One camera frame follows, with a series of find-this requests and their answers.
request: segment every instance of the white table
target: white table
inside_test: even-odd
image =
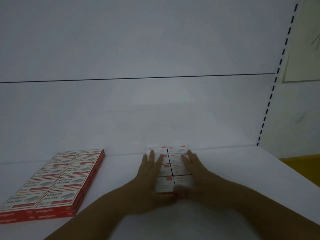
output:
[[[194,152],[210,171],[257,190],[320,223],[320,188],[260,147],[243,146]],[[106,157],[79,211],[104,193],[130,181],[138,171],[141,158],[141,154]],[[43,164],[29,162],[1,165],[0,180],[6,182],[6,186],[1,188],[0,201],[4,202]],[[68,220],[60,218],[0,225],[0,236],[2,239],[14,240],[27,235],[29,239],[40,240]],[[145,215],[126,217],[115,230],[112,239],[212,237],[257,239],[238,214],[208,211],[189,201],[181,201]]]

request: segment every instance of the hand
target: hand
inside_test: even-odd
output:
[[[241,185],[208,171],[197,155],[190,150],[188,156],[189,159],[182,154],[181,159],[194,177],[195,187],[175,186],[174,193],[181,198],[189,198],[207,206],[232,207],[235,194]]]
[[[142,162],[137,176],[118,188],[120,198],[123,198],[126,214],[142,214],[155,208],[169,205],[177,200],[174,194],[158,194],[154,191],[154,186],[160,171],[163,155],[161,154],[156,163],[155,153],[152,150],[147,160],[147,155],[143,155]]]

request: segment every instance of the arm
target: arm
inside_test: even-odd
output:
[[[188,156],[181,157],[196,187],[176,186],[178,196],[240,212],[265,240],[320,239],[318,224],[246,186],[209,172],[190,150]]]
[[[161,155],[154,163],[154,156],[153,151],[149,160],[147,155],[144,155],[138,174],[133,180],[98,198],[45,240],[106,239],[126,215],[142,214],[174,203],[175,195],[154,192],[163,161]]]

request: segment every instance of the gray staple image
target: gray staple image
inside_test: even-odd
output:
[[[87,167],[87,168],[80,169],[80,171],[87,171],[87,170],[90,170],[90,168]]]
[[[84,180],[83,178],[79,178],[79,179],[75,179],[75,180],[73,180],[71,183],[76,184],[76,183],[80,183],[80,182],[82,182],[83,180]]]
[[[65,200],[65,199],[74,197],[74,195],[75,193],[68,193],[68,194],[62,195],[60,198],[63,198]]]
[[[23,202],[29,203],[29,202],[34,201],[34,200],[37,200],[37,199],[39,199],[39,198],[40,198],[40,196],[33,196],[33,197],[31,197],[31,198],[25,199]]]
[[[62,171],[62,169],[57,169],[57,170],[51,171],[51,173],[59,173],[61,171]]]
[[[47,186],[47,185],[50,185],[52,184],[52,181],[49,181],[49,182],[44,182],[42,184],[39,184],[40,186]]]

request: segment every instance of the yellow surface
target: yellow surface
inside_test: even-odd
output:
[[[320,155],[281,158],[280,160],[320,187]]]

